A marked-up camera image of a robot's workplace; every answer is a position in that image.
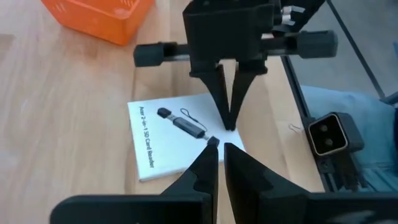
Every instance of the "sd card reader illustration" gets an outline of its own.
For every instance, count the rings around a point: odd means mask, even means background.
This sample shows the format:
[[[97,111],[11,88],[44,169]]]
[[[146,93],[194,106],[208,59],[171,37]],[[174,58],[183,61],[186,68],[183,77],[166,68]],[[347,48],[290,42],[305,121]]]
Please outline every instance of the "sd card reader illustration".
[[[186,133],[188,133],[192,137],[194,137],[196,139],[207,140],[207,145],[215,144],[215,145],[218,146],[218,144],[220,143],[220,140],[218,138],[214,137],[214,136],[212,136],[212,137],[207,136],[206,135],[206,132],[207,132],[206,126],[201,124],[201,122],[199,122],[197,119],[195,119],[192,116],[190,116],[189,111],[187,109],[181,108],[180,111],[186,117],[190,118],[192,121],[194,121],[195,123],[197,123],[200,126],[202,126],[203,129],[199,128],[198,126],[196,126],[195,124],[187,121],[184,118],[181,118],[181,117],[173,115],[172,112],[170,110],[166,109],[166,108],[159,108],[157,110],[157,114],[160,117],[164,118],[164,119],[167,118],[167,119],[171,120],[171,122],[173,122],[174,126],[178,127],[182,131],[185,131]]]

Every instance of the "white booklet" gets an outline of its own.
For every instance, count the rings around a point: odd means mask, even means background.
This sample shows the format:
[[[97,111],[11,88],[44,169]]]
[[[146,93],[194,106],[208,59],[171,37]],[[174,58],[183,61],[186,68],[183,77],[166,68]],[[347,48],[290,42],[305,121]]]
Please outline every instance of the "white booklet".
[[[140,181],[185,171],[206,148],[219,140],[244,150],[238,130],[227,131],[209,93],[128,103]]]

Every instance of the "orange crate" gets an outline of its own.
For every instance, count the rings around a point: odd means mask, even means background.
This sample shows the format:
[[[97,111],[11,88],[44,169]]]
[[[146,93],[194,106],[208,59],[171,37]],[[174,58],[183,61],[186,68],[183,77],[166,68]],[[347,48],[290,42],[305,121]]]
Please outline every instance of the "orange crate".
[[[126,45],[154,0],[42,0],[62,25]]]

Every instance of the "wooden table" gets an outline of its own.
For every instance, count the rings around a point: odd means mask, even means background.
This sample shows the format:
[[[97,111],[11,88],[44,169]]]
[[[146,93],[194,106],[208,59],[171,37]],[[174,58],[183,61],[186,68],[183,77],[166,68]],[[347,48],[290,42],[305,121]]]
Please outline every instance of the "wooden table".
[[[76,194],[157,194],[178,175],[140,183],[127,102],[206,92],[188,63],[134,68],[136,43],[185,42],[188,1],[159,0],[137,37],[118,47],[61,27],[39,0],[0,2],[0,223],[46,223]],[[234,63],[225,62],[231,89]],[[267,62],[238,120],[247,152],[322,191],[280,58]],[[233,223],[220,167],[218,218]]]

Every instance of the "white paper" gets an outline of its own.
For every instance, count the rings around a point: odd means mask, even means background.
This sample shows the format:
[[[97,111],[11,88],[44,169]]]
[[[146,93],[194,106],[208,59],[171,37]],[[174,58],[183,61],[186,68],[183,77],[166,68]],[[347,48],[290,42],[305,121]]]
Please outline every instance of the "white paper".
[[[209,93],[130,102],[128,107],[140,181],[186,170],[207,146],[207,140],[197,139],[175,126],[171,120],[159,116],[159,108],[166,108],[174,116],[205,130],[180,111],[182,108],[187,109],[190,116],[207,128],[206,136],[220,140],[220,162],[224,160],[224,143],[231,142],[244,150],[238,130],[225,130]]]

